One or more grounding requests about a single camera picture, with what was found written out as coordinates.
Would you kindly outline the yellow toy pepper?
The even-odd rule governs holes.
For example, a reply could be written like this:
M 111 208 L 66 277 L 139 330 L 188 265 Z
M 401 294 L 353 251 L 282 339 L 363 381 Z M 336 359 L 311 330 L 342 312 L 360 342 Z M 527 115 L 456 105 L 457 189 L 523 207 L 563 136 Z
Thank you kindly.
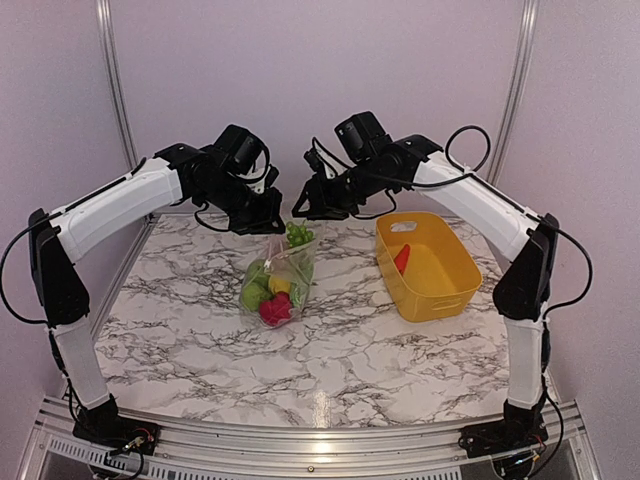
M 268 288 L 274 295 L 278 293 L 289 294 L 291 291 L 291 282 L 281 277 L 272 275 L 269 277 Z

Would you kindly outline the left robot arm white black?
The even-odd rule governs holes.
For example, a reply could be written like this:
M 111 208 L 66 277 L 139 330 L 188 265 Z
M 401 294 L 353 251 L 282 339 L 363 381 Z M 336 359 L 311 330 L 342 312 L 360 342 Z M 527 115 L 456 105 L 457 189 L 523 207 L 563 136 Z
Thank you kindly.
M 270 155 L 266 144 L 242 133 L 202 148 L 174 144 L 131 172 L 50 213 L 29 218 L 32 277 L 55 360 L 79 406 L 77 426 L 106 445 L 125 438 L 126 423 L 101 373 L 88 321 L 89 293 L 76 263 L 112 234 L 174 204 L 213 206 L 238 235 L 279 234 L 281 193 L 271 165 L 252 168 Z

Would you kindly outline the clear zip top bag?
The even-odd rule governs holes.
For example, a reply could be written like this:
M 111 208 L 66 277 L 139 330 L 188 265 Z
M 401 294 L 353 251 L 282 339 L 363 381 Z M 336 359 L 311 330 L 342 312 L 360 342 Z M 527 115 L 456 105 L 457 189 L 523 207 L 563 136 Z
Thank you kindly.
M 319 221 L 289 221 L 283 234 L 267 238 L 244 274 L 239 294 L 244 314 L 268 328 L 302 317 L 324 230 L 325 225 Z

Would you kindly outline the red toy tomato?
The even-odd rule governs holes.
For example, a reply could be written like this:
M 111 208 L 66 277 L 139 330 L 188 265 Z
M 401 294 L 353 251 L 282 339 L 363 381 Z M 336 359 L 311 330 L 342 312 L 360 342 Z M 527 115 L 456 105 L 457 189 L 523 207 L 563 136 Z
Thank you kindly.
M 271 327 L 278 327 L 291 320 L 292 303 L 288 293 L 279 292 L 271 300 L 264 301 L 259 306 L 262 321 Z

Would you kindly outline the green toy cucumber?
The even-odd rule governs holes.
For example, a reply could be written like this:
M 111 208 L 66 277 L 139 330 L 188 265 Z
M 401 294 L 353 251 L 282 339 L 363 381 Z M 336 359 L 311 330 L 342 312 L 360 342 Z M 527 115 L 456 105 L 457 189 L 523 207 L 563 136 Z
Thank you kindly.
M 300 257 L 294 261 L 293 267 L 295 275 L 289 293 L 290 300 L 295 308 L 302 310 L 313 283 L 314 261 L 309 257 Z

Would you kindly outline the red toy chili pepper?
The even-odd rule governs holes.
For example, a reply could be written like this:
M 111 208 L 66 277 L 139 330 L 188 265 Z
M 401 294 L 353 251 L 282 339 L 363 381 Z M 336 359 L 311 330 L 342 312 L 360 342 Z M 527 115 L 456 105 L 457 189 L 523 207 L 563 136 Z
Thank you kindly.
M 406 272 L 410 254 L 411 246 L 409 244 L 405 244 L 394 258 L 395 267 L 401 276 Z

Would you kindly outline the green toy apple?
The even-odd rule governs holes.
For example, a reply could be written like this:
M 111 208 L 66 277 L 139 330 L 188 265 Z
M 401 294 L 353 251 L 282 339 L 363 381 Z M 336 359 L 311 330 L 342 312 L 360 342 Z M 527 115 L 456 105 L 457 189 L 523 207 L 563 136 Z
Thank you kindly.
M 264 259 L 255 259 L 250 263 L 246 272 L 249 283 L 257 283 L 264 288 L 268 287 L 270 275 L 265 271 L 264 264 Z

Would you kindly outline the light green toy cabbage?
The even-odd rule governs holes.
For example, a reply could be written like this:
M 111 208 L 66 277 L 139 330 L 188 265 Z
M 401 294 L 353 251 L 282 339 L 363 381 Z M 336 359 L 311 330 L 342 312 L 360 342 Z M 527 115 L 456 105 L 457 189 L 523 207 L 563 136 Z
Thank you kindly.
M 240 296 L 242 305 L 250 312 L 257 312 L 260 305 L 271 298 L 270 291 L 257 283 L 245 285 Z

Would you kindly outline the dark green toy broccoli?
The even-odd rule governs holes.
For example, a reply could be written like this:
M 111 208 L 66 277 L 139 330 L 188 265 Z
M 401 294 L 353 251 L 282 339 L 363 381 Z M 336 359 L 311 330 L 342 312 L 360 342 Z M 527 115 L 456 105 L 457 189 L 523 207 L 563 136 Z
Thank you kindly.
M 297 248 L 313 241 L 315 234 L 304 224 L 288 222 L 286 224 L 286 239 L 290 248 Z

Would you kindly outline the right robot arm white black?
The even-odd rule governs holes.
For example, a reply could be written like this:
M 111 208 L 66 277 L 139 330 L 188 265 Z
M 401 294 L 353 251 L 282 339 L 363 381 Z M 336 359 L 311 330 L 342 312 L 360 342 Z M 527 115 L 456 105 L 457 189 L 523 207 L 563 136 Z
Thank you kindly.
M 314 140 L 304 154 L 313 171 L 292 213 L 310 220 L 343 220 L 384 190 L 414 190 L 471 225 L 510 266 L 493 290 L 508 338 L 509 384 L 503 418 L 486 427 L 515 448 L 542 423 L 547 400 L 544 371 L 550 355 L 545 308 L 557 243 L 557 220 L 538 217 L 456 163 L 448 148 L 422 135 L 393 141 L 386 134 L 347 140 L 353 160 L 342 173 L 327 172 L 330 154 Z

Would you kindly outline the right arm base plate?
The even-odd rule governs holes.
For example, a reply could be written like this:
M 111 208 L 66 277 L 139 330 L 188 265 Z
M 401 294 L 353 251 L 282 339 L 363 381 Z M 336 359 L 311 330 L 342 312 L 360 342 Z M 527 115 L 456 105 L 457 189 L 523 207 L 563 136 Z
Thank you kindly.
M 469 458 L 478 458 L 545 443 L 548 438 L 544 423 L 527 429 L 501 420 L 463 427 L 458 445 Z

